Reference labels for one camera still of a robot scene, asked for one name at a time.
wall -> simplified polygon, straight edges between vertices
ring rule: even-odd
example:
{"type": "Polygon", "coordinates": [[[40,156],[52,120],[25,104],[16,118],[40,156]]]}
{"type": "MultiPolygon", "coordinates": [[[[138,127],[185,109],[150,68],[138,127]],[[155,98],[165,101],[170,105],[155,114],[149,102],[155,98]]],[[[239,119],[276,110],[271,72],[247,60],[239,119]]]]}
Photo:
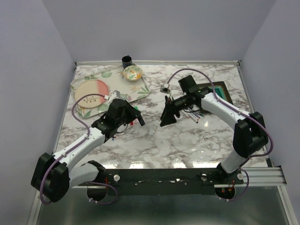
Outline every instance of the wall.
{"type": "Polygon", "coordinates": [[[300,221],[300,0],[277,0],[242,60],[255,110],[261,112],[300,221]]]}
{"type": "Polygon", "coordinates": [[[0,224],[27,223],[38,157],[51,152],[74,63],[40,0],[0,2],[0,224]]]}
{"type": "Polygon", "coordinates": [[[274,0],[42,0],[75,61],[240,60],[274,0]]]}

white marble tabletop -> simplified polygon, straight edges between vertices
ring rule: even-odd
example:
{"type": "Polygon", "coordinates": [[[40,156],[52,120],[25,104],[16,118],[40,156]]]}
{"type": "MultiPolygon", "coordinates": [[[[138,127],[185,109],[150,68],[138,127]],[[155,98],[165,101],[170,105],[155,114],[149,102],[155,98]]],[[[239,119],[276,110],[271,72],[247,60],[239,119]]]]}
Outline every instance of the white marble tabletop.
{"type": "MultiPolygon", "coordinates": [[[[160,116],[165,106],[161,84],[181,68],[195,68],[207,74],[213,82],[224,81],[233,104],[250,111],[245,91],[234,65],[139,65],[149,84],[150,94],[132,103],[142,112],[146,125],[136,121],[123,134],[95,148],[78,165],[90,160],[105,168],[199,168],[215,167],[233,150],[233,130],[215,115],[205,115],[199,123],[180,117],[177,123],[160,127],[160,116]]],[[[78,66],[75,78],[90,75],[114,66],[78,66]]],[[[205,77],[192,71],[182,71],[171,81],[172,95],[182,95],[178,80],[192,74],[197,83],[207,83],[205,77]]],[[[84,134],[85,128],[73,119],[70,97],[56,150],[61,150],[84,134]]],[[[86,119],[89,125],[99,116],[86,119]]],[[[265,158],[256,157],[245,167],[265,167],[265,158]]]]}

yellow floral bowl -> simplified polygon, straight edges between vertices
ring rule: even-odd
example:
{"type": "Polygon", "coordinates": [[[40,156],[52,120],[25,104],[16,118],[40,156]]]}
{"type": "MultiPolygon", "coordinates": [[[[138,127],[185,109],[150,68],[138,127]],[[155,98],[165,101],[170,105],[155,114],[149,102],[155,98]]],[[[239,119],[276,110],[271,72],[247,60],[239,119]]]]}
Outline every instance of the yellow floral bowl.
{"type": "Polygon", "coordinates": [[[142,77],[143,71],[138,66],[132,65],[123,70],[123,75],[127,80],[136,82],[142,77]]]}

floral tray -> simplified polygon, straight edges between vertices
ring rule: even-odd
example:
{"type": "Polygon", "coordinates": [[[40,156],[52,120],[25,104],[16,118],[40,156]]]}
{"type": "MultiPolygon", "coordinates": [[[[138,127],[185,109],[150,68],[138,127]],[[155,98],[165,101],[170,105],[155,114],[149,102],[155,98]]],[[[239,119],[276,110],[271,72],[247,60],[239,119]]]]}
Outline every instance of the floral tray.
{"type": "Polygon", "coordinates": [[[122,65],[105,69],[89,76],[75,79],[71,82],[71,91],[74,99],[76,89],[85,81],[91,79],[99,79],[103,81],[109,90],[110,99],[95,108],[84,108],[77,105],[77,113],[79,117],[86,119],[91,116],[98,115],[107,111],[109,104],[115,98],[121,98],[128,102],[133,102],[149,95],[149,88],[143,77],[137,82],[130,82],[123,76],[122,65]]]}

black mug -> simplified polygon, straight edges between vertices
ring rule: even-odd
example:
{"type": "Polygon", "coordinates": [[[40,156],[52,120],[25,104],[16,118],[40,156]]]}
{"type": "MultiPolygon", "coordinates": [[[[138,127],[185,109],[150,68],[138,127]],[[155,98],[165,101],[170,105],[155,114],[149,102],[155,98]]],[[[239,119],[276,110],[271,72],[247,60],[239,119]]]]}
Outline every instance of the black mug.
{"type": "Polygon", "coordinates": [[[125,69],[126,67],[129,67],[129,66],[132,66],[132,58],[127,55],[127,56],[124,56],[122,58],[122,65],[123,65],[123,68],[125,69]]]}

